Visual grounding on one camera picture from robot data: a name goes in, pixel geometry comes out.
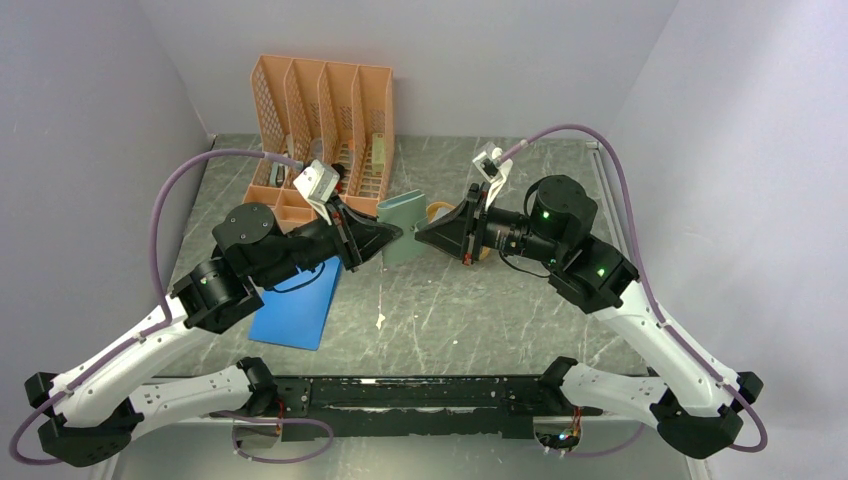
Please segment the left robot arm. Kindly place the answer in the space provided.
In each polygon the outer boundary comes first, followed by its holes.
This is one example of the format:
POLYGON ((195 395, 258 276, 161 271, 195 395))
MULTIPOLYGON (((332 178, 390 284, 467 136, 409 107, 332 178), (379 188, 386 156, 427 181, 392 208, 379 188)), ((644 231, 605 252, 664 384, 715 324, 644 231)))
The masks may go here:
POLYGON ((329 215, 289 232, 271 208, 245 203, 213 230, 216 248, 156 307, 90 360, 25 384, 43 463, 88 467, 163 426, 219 411, 261 416, 278 387, 258 357, 165 384, 152 378, 186 351, 214 340, 258 311, 263 291, 338 259, 354 270, 402 236, 399 227, 332 196, 329 215))

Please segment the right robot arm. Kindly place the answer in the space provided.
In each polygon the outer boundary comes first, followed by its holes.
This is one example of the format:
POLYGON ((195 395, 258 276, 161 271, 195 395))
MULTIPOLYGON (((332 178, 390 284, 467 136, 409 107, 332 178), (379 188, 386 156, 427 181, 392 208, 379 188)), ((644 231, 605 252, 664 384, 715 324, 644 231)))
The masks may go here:
POLYGON ((471 186, 417 241, 468 265, 484 249, 540 263, 560 297, 614 330, 652 370, 627 376, 560 357, 539 377, 542 406, 553 414, 595 408, 628 417, 695 459, 735 448, 762 380, 723 365, 650 298, 637 267, 592 234, 598 206, 585 189, 565 175, 544 177, 520 212, 492 206, 490 197, 488 184, 471 186))

